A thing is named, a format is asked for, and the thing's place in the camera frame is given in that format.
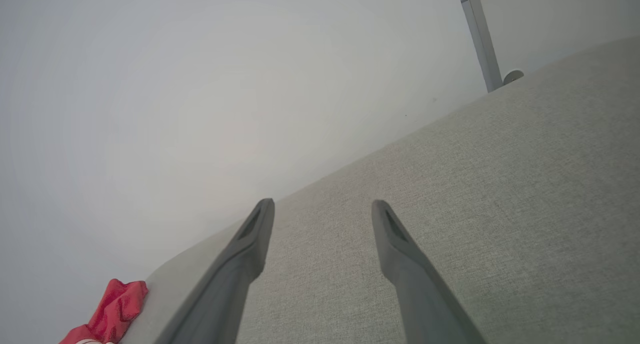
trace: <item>white wall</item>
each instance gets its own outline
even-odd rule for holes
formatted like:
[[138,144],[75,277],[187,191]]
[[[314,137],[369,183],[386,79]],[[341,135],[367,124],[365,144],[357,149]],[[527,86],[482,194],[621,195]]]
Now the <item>white wall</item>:
[[0,342],[483,95],[458,0],[0,0]]
[[504,78],[640,35],[640,0],[480,0]]

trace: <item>gray upholstery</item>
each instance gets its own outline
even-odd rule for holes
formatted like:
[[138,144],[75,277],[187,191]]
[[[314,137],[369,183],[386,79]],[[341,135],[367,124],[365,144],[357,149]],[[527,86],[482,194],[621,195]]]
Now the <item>gray upholstery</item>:
[[[404,342],[377,198],[488,342],[636,342],[639,65],[640,38],[574,55],[277,202],[238,342]],[[148,278],[125,343],[158,335],[237,226]]]

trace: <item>red fabric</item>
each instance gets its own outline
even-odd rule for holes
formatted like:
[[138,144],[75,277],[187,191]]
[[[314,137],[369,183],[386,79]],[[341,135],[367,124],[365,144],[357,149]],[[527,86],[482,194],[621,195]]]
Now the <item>red fabric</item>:
[[122,284],[119,280],[110,280],[89,324],[72,329],[60,344],[76,344],[83,339],[119,342],[131,321],[142,311],[144,297],[149,291],[146,287],[144,281]]

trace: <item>vertical metal pole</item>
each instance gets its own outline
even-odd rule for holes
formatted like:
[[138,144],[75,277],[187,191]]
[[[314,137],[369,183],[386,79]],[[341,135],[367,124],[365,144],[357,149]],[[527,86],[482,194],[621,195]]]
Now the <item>vertical metal pole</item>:
[[466,22],[469,25],[469,31],[471,31],[471,39],[474,42],[475,53],[480,62],[484,83],[487,86],[486,90],[490,93],[503,86],[503,77],[500,75],[500,68],[498,67],[493,43],[491,42],[485,12],[482,10],[480,0],[460,0],[460,2],[462,3]]

